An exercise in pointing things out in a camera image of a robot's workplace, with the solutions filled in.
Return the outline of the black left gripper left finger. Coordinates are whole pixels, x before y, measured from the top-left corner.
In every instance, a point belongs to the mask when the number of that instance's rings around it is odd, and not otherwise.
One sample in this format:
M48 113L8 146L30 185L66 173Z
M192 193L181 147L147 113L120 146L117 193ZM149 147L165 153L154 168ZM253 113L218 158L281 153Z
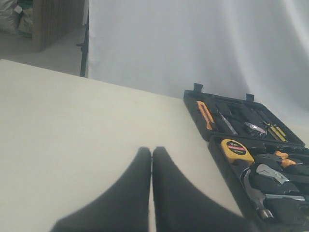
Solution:
M54 232L146 232L152 156L140 147L120 178L102 195L60 219Z

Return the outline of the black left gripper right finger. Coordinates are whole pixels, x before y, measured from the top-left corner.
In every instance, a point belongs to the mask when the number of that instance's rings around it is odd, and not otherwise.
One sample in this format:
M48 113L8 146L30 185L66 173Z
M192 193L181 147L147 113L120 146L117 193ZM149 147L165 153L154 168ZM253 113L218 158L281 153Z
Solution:
M256 232L249 220L219 205L197 189L167 150L153 151L153 196L158 232Z

